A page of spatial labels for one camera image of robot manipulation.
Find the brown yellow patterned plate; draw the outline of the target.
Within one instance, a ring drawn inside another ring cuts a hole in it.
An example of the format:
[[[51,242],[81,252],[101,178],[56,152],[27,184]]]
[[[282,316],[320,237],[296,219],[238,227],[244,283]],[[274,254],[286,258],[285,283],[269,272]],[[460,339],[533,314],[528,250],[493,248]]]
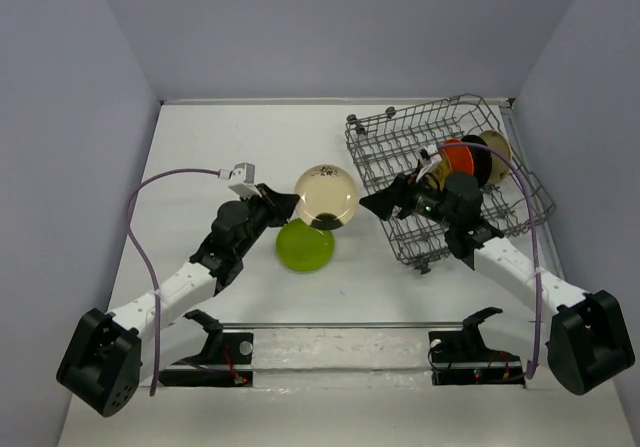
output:
[[[430,187],[442,190],[446,178],[451,172],[452,168],[448,157],[445,154],[441,154],[438,158],[433,157],[433,161],[427,167],[423,180]]]

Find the green plate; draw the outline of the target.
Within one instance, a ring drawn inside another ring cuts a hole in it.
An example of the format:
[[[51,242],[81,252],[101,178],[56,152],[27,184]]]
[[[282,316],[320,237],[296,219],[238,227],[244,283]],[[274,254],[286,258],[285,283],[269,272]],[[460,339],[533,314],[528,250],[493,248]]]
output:
[[[323,268],[334,251],[335,238],[331,231],[317,230],[300,219],[287,223],[276,238],[276,253],[281,262],[297,272]]]

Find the cream plate with dark spot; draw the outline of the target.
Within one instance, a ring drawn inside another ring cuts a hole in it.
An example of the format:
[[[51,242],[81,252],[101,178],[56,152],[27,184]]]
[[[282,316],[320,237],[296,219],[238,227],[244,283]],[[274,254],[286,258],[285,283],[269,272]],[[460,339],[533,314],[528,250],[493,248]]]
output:
[[[298,179],[295,194],[298,218],[321,231],[337,230],[349,223],[359,206],[359,190],[344,169],[321,164],[309,168]]]

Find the grey wire dish rack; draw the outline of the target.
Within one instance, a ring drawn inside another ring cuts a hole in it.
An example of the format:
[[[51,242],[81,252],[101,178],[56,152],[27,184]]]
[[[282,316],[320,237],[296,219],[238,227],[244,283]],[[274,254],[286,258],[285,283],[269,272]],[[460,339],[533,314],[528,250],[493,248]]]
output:
[[[480,96],[455,96],[405,108],[388,107],[383,113],[359,118],[351,114],[346,124],[346,145],[363,181],[366,196],[391,184],[399,174],[418,174],[418,151],[436,144],[440,155],[449,139],[462,139],[487,130],[500,131],[509,141],[512,160],[509,175],[498,185],[480,187],[482,216],[505,237],[525,234],[544,224],[555,203],[537,176],[517,154],[514,135],[507,132],[500,111]],[[421,273],[450,254],[446,228],[424,217],[405,219],[393,215],[381,220],[396,259]]]

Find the orange plate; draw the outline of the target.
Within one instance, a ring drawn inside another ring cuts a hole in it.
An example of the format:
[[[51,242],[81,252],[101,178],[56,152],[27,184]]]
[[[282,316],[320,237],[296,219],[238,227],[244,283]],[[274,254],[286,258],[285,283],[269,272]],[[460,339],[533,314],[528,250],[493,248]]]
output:
[[[443,144],[443,153],[451,173],[475,174],[475,161],[469,147],[460,139],[449,139]]]

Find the black plate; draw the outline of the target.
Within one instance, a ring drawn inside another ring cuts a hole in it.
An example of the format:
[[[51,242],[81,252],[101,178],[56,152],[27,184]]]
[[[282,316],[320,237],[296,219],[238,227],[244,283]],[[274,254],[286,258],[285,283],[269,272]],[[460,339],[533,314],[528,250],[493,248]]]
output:
[[[491,152],[486,150],[488,144],[478,135],[468,134],[461,141],[463,143],[475,144],[475,147],[469,147],[474,161],[474,177],[478,181],[480,187],[484,187],[490,178],[493,161]]]

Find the cream floral plate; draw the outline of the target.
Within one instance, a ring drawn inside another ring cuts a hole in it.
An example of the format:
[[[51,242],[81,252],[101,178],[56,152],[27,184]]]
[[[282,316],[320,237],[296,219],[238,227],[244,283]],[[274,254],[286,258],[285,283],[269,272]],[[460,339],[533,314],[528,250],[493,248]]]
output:
[[[510,167],[505,162],[512,160],[512,151],[508,139],[497,130],[487,130],[480,138],[491,148],[492,169],[488,179],[489,185],[498,185],[509,175]]]

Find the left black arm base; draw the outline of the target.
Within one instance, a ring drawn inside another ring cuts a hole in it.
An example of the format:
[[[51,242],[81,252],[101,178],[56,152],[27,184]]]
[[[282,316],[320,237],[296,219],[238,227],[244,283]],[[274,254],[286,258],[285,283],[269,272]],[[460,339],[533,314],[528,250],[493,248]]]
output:
[[[254,334],[227,330],[194,309],[162,334],[163,387],[242,388],[253,384]]]

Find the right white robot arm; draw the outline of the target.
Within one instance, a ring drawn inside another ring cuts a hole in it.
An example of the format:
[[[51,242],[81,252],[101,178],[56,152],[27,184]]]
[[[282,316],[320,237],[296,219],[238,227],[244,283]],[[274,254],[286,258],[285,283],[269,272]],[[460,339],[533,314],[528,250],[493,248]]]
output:
[[[381,220],[419,215],[445,226],[451,255],[496,282],[534,313],[533,325],[517,338],[512,327],[475,325],[460,335],[462,351],[482,359],[498,342],[526,363],[532,379],[538,366],[574,395],[584,395],[631,368],[635,353],[618,300],[589,293],[540,265],[539,252],[526,256],[481,214],[483,193],[467,173],[450,174],[433,188],[414,175],[398,175],[360,204]]]

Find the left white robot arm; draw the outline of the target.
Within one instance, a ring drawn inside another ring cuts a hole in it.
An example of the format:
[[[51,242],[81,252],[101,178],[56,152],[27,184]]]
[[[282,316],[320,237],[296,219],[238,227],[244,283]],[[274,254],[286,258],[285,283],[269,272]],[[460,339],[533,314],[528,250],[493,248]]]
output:
[[[124,408],[143,378],[144,346],[158,345],[179,318],[198,317],[195,306],[235,280],[259,237],[284,226],[300,200],[265,184],[240,190],[218,208],[209,234],[176,273],[128,304],[80,318],[56,373],[59,384],[105,418]]]

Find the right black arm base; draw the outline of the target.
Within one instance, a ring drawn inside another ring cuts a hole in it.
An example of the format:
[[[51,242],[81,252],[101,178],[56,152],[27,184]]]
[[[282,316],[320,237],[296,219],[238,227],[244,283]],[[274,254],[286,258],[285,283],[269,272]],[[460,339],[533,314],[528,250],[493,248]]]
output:
[[[520,359],[489,349],[480,332],[487,320],[501,314],[501,309],[487,307],[465,318],[458,330],[429,333],[427,361],[434,386],[526,385]]]

